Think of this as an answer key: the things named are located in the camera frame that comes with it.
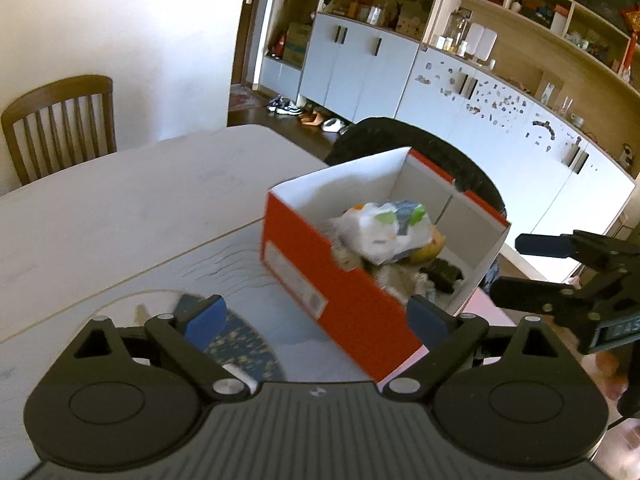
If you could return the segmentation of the dark green foil packet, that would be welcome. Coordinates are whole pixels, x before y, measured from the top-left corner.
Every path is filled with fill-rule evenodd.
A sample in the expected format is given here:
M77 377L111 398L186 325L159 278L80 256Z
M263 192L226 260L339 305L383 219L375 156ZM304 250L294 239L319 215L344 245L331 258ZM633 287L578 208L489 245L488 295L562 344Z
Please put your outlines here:
M464 274L460 268L441 258L435 258L425 266L421 266L420 271L427 276L439 292L448 295L454 293L454 286L457 282L464 280Z

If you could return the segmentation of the white plastic snack bag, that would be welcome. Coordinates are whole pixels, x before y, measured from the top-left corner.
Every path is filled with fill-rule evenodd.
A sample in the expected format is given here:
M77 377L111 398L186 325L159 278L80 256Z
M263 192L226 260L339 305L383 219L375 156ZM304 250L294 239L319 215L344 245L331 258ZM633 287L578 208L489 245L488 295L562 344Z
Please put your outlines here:
M411 200L353 206L329 224L346 248L377 266L406 258L432 239L430 216Z

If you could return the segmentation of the brown paper snack bag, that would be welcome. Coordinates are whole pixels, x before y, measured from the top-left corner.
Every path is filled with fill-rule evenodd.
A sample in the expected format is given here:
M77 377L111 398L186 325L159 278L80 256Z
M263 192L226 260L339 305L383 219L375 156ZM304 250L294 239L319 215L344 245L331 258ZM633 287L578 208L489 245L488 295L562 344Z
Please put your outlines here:
M331 254L337 266L344 271L363 270L383 292L392 296L404 308L412 296L425 297L436 302L435 284L427 274L402 263L385 263L376 266L367 262L356 252L352 252L341 244L331 248Z

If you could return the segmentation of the red cardboard box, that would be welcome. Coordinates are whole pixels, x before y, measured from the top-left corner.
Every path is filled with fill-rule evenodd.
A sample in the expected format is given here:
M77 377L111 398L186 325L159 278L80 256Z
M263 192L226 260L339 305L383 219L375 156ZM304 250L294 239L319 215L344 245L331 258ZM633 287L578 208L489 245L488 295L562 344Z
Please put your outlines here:
M328 336L376 382L422 344L407 324L430 294L431 263L457 272L437 307L458 312L484 278L510 224L412 148L363 157L270 188L262 260Z

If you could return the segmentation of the black office chair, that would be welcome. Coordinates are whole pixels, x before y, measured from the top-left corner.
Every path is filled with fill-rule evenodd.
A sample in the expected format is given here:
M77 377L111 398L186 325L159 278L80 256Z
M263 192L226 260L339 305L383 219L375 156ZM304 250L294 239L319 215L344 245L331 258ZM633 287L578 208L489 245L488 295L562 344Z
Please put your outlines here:
M506 205L498 188L480 166L433 133L397 119L373 117L345 127L323 161L336 166L396 148L411 148L458 192L471 193L500 220L506 220Z

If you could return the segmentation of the brown wooden chair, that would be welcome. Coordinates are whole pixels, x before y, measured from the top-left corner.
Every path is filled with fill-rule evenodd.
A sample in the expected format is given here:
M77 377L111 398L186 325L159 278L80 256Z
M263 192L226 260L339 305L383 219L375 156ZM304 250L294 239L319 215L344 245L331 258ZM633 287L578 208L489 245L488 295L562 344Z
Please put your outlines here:
M1 128L22 185L117 150L113 81L79 75L20 96Z

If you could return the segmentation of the white wall cabinet unit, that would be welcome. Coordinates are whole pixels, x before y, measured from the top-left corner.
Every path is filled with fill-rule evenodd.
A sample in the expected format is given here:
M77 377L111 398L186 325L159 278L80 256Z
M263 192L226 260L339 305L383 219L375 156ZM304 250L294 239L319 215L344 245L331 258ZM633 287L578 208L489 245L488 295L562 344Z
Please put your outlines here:
M513 234L639 224L638 46L576 0L311 0L294 96L469 156Z

